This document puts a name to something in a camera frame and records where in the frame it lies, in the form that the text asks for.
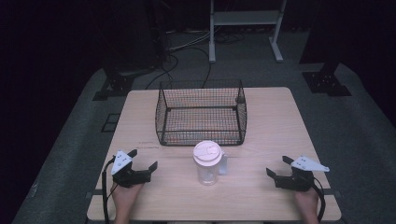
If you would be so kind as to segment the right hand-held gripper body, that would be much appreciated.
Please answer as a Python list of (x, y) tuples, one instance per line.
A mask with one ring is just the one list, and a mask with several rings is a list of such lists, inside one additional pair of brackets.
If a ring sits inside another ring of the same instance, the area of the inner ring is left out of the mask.
[(329, 172), (330, 168), (306, 156), (300, 156), (290, 165), (291, 175), (276, 175), (277, 188), (295, 191), (308, 191), (314, 185), (314, 171)]

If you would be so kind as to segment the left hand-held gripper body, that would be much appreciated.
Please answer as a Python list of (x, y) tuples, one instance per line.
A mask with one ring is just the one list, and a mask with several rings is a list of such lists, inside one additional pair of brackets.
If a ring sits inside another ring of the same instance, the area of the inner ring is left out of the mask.
[(122, 187), (129, 188), (133, 185), (145, 184), (151, 180), (152, 172), (149, 169), (135, 171), (132, 169), (132, 165), (133, 158), (119, 150), (114, 157), (114, 164), (111, 169), (113, 181)]

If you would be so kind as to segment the person's left hand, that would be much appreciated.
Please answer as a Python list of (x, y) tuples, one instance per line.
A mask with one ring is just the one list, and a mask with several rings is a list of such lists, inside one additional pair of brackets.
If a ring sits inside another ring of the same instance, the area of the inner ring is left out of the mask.
[(130, 218), (130, 214), (134, 207), (134, 202), (144, 187), (143, 184), (133, 185), (129, 188), (122, 187), (116, 183), (113, 184), (112, 199), (116, 207), (116, 218)]

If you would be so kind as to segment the person's right hand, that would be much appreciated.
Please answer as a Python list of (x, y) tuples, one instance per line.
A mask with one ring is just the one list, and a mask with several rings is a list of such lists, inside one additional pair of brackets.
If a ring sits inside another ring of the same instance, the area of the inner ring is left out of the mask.
[(314, 189), (309, 189), (308, 191), (295, 191), (294, 201), (303, 221), (318, 221), (318, 195)]

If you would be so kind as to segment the clear cup with pink lid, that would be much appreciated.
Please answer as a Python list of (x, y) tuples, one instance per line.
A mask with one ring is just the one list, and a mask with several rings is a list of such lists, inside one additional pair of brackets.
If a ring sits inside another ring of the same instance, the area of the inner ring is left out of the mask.
[(205, 186), (216, 184), (220, 175), (228, 173), (228, 157), (214, 141), (205, 140), (198, 143), (192, 156), (197, 165), (198, 181)]

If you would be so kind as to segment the black stand base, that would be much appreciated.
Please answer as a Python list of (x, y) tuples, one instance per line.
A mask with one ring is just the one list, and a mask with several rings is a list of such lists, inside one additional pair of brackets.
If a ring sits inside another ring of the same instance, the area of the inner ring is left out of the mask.
[(351, 93), (336, 77), (339, 62), (326, 62), (319, 71), (302, 72), (308, 88), (313, 93), (327, 93), (329, 96), (350, 96)]
[(124, 76), (117, 71), (105, 71), (106, 80), (93, 96), (94, 101), (105, 101), (109, 97), (126, 96), (134, 84), (134, 76)]

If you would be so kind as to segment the white metal desk frame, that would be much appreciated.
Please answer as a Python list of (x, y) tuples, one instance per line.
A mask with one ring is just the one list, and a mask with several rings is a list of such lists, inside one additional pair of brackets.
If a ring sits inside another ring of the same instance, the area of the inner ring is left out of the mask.
[(279, 9), (264, 11), (216, 11), (215, 0), (210, 0), (208, 60), (216, 61), (215, 28), (219, 26), (274, 25), (275, 30), (269, 37), (269, 43), (278, 63), (284, 61), (277, 44), (288, 0), (282, 0)]

